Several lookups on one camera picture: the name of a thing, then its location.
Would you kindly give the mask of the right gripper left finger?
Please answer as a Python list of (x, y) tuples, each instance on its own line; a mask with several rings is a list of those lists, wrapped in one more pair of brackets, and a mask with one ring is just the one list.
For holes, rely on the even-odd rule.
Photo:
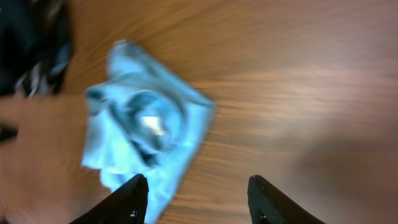
[(145, 224), (149, 187), (137, 174), (70, 224)]

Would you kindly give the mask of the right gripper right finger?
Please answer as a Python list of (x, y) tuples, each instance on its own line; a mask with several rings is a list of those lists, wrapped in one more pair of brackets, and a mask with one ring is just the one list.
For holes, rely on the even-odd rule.
[(325, 224), (260, 175), (248, 182), (252, 224)]

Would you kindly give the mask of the light blue printed t-shirt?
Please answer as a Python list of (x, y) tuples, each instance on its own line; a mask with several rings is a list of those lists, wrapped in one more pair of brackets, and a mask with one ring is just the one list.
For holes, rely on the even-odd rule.
[(174, 198), (211, 124), (215, 104), (128, 40), (111, 47), (107, 81), (86, 90), (82, 165), (115, 191), (134, 175), (149, 185), (145, 221)]

